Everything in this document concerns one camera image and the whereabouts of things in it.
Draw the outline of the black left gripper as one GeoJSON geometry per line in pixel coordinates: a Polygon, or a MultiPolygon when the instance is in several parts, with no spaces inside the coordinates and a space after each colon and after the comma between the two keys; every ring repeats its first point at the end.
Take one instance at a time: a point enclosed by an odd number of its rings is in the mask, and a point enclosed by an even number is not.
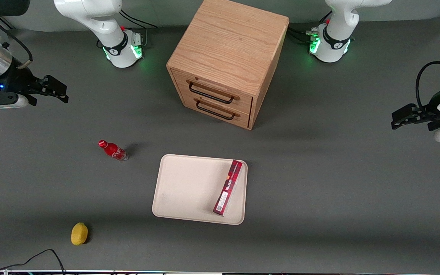
{"type": "Polygon", "coordinates": [[[440,91],[434,94],[427,105],[422,105],[419,86],[416,86],[416,104],[407,104],[391,114],[391,128],[396,130],[404,125],[426,123],[430,132],[440,129],[440,91]]]}

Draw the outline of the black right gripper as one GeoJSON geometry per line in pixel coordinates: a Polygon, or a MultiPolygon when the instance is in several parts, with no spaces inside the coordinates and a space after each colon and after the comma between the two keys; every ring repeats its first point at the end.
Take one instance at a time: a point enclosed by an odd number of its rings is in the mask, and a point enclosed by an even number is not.
{"type": "Polygon", "coordinates": [[[33,95],[51,96],[68,103],[67,86],[51,75],[42,80],[35,77],[28,68],[9,68],[0,76],[0,100],[16,100],[17,95],[27,95],[28,103],[36,106],[38,99],[33,95]]]}

